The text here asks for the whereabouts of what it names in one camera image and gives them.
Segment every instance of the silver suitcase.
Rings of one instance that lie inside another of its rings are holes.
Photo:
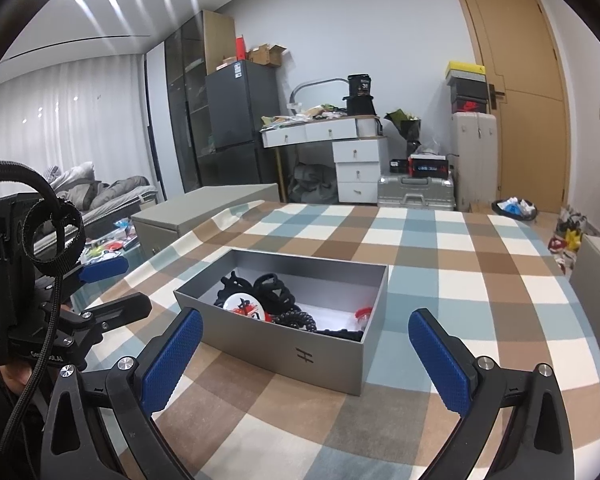
[[[404,174],[383,175],[378,181],[378,207],[408,207],[453,211],[454,181],[444,178],[411,178]]]

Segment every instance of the black container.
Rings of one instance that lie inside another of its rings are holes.
[[[448,178],[449,161],[437,158],[412,158],[411,176],[413,178]]]
[[[451,84],[451,102],[457,99],[480,99],[489,98],[489,89],[484,81],[474,81],[473,79],[454,78]]]
[[[369,74],[352,74],[349,79],[349,96],[371,95],[371,78]]]
[[[456,99],[451,103],[452,113],[474,112],[477,114],[487,113],[487,101],[480,99]]]
[[[420,119],[415,121],[400,122],[400,136],[404,140],[419,140],[420,139]]]
[[[419,140],[407,140],[407,158],[409,158],[420,147]]]
[[[343,97],[347,102],[347,115],[375,115],[374,97],[372,95],[348,96]]]
[[[389,172],[390,173],[409,173],[409,159],[408,158],[394,158],[389,161]]]

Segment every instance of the desk drawer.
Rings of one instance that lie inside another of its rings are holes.
[[[338,182],[375,182],[380,180],[379,162],[340,162],[336,164]]]
[[[339,182],[338,198],[341,202],[376,204],[378,203],[378,183]]]
[[[305,126],[306,140],[355,139],[358,136],[355,119],[339,119],[337,121],[317,121]]]
[[[333,143],[335,162],[381,162],[386,158],[383,156],[385,152],[386,139],[344,140]]]
[[[262,143],[265,148],[273,146],[287,146],[289,144],[301,144],[306,142],[306,131],[304,124],[300,126],[291,126],[289,128],[279,128],[262,133]]]

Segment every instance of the checkered tablecloth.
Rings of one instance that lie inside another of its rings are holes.
[[[549,363],[568,412],[576,478],[600,472],[600,352],[591,327],[535,233],[499,216],[266,202],[231,208],[97,300],[139,291],[154,308],[107,333],[88,356],[90,367],[137,355],[176,316],[173,291],[229,248],[387,264],[386,322],[359,397],[200,345],[167,408],[154,414],[198,480],[419,478],[458,421],[409,342],[407,320],[419,307],[474,355],[522,370]],[[472,478],[486,474],[509,413],[501,410]],[[140,478],[107,420],[128,474]]]

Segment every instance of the refrigerator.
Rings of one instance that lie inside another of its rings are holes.
[[[262,146],[262,117],[280,115],[275,68],[237,61],[206,76],[214,159],[201,164],[205,186],[273,184],[273,150]]]

